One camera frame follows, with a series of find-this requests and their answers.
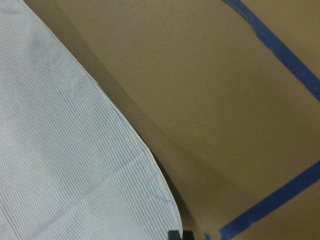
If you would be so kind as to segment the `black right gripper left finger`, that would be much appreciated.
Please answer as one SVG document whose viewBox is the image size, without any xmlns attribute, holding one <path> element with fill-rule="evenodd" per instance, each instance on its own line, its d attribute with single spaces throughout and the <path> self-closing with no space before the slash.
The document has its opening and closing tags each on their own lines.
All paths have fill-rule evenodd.
<svg viewBox="0 0 320 240">
<path fill-rule="evenodd" d="M 178 230 L 170 230 L 167 233 L 168 240 L 180 240 L 180 233 Z"/>
</svg>

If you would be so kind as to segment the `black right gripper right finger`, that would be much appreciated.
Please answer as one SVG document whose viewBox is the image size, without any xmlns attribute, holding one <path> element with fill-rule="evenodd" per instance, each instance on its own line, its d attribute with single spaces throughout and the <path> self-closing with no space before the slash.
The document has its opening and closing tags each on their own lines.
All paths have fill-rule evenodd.
<svg viewBox="0 0 320 240">
<path fill-rule="evenodd" d="M 184 230 L 183 240 L 194 240 L 194 233 L 191 230 Z"/>
</svg>

